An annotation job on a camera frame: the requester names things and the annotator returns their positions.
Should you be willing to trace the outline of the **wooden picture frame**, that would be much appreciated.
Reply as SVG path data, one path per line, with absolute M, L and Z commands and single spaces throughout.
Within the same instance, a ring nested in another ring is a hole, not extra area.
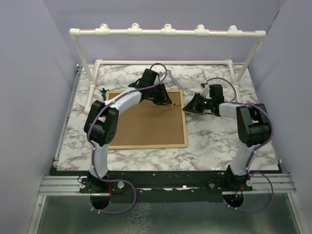
M 174 103 L 154 105 L 144 100 L 120 115 L 116 136 L 109 145 L 110 150 L 186 148 L 188 146 L 187 127 L 182 90 L 168 90 Z

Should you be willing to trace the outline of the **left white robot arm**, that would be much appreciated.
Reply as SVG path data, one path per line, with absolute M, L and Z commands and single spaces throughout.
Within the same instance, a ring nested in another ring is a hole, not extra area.
M 91 166 L 89 172 L 94 176 L 91 187 L 96 192 L 106 190 L 108 181 L 107 157 L 110 142 L 117 132 L 118 119 L 121 114 L 144 100 L 150 100 L 155 105 L 174 105 L 168 96 L 159 73 L 145 69 L 141 78 L 128 85 L 116 97 L 107 101 L 94 101 L 91 105 L 84 132 L 92 145 Z

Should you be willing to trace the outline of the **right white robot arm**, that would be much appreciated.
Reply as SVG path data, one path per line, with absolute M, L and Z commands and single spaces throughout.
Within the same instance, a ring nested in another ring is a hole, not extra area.
M 272 124 L 263 103 L 226 102 L 220 84 L 209 85 L 208 90 L 208 98 L 203 93 L 195 93 L 183 111 L 201 114 L 208 110 L 217 117 L 230 117 L 236 120 L 240 145 L 230 164 L 232 174 L 224 178 L 225 187 L 234 191 L 241 186 L 239 176 L 248 174 L 256 150 L 271 140 Z

